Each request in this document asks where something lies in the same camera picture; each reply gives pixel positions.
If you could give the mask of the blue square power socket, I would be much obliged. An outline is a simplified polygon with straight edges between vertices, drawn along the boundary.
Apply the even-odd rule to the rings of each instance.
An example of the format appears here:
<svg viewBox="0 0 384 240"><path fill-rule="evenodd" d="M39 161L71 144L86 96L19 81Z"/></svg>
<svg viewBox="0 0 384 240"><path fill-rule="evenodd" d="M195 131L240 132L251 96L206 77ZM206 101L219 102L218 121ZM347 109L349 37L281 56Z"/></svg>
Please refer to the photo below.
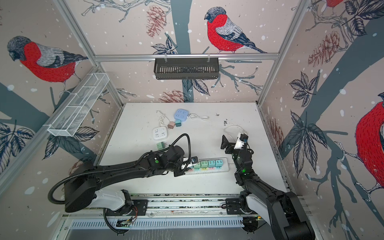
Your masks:
<svg viewBox="0 0 384 240"><path fill-rule="evenodd" d="M176 112L174 114L174 119L175 120L180 120L181 122L185 122L188 119L189 114L190 113L187 110L178 109L178 110L176 110Z"/></svg>

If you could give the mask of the long white power strip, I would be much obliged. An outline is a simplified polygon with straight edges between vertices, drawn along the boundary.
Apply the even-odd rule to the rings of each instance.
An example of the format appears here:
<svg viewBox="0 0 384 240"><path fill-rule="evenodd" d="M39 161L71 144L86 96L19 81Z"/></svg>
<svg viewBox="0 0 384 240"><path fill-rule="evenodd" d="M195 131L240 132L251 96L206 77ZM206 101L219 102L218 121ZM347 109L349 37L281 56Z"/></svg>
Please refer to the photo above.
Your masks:
<svg viewBox="0 0 384 240"><path fill-rule="evenodd" d="M216 159L202 159L201 161L209 161L209 160L223 160L224 164L221 168L206 168L206 169L194 169L193 166L189 166L189 169L185 172L186 175L198 175L198 174L215 174L215 173L223 173L229 171L229 164L227 158L216 158Z"/></svg>

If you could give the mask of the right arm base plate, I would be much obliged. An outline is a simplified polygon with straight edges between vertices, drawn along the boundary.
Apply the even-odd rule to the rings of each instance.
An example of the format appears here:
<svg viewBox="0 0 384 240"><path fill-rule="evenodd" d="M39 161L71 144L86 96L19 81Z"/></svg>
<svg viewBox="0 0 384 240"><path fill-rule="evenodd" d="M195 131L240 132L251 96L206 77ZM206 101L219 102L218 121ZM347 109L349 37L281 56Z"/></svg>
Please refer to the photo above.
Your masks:
<svg viewBox="0 0 384 240"><path fill-rule="evenodd" d="M259 215L255 211L243 209L238 198L225 199L225 203L221 204L221 208L226 211L227 215Z"/></svg>

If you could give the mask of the light green plug adapter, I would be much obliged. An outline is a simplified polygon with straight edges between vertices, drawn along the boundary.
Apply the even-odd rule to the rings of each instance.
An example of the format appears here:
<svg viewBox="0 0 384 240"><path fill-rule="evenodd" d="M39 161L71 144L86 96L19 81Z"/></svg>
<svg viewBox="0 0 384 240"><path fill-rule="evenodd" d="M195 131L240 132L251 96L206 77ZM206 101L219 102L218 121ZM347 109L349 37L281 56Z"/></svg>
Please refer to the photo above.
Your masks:
<svg viewBox="0 0 384 240"><path fill-rule="evenodd" d="M209 162L208 161L201 161L201 169L206 169L209 167Z"/></svg>

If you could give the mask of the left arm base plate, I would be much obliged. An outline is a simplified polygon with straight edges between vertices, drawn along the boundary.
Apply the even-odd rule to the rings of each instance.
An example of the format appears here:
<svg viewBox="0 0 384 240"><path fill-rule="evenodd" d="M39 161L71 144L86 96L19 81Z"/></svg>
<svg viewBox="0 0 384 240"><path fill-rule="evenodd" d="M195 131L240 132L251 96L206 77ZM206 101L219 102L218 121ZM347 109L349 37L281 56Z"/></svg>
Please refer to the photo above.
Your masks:
<svg viewBox="0 0 384 240"><path fill-rule="evenodd" d="M148 207L148 200L132 200L131 205L124 205L119 210L106 210L106 215L109 216L145 216Z"/></svg>

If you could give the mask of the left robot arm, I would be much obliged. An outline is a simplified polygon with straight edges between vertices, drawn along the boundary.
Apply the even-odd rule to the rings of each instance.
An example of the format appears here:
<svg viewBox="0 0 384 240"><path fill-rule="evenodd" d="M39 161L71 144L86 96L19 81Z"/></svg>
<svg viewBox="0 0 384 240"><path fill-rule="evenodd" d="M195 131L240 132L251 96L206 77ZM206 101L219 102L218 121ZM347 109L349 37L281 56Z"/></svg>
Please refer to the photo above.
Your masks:
<svg viewBox="0 0 384 240"><path fill-rule="evenodd" d="M192 162L191 154L190 136L184 133L167 148L146 152L134 162L108 166L83 164L49 190L48 200L55 205L65 205L67 213L74 213L87 208L96 199L96 191L107 186L165 172L173 172L175 177L184 175Z"/></svg>

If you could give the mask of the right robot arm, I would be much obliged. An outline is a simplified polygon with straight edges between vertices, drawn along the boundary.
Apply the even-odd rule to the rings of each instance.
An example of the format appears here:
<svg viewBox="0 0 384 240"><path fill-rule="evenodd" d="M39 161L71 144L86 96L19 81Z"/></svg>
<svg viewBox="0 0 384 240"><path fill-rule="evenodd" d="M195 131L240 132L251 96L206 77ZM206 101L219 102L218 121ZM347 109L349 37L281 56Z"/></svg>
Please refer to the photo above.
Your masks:
<svg viewBox="0 0 384 240"><path fill-rule="evenodd" d="M314 240L315 231L298 198L293 192L283 192L263 181L252 169L253 150L248 136L240 134L235 143L222 136L221 149L230 154L236 166L236 184L241 209L255 212L271 226L276 240Z"/></svg>

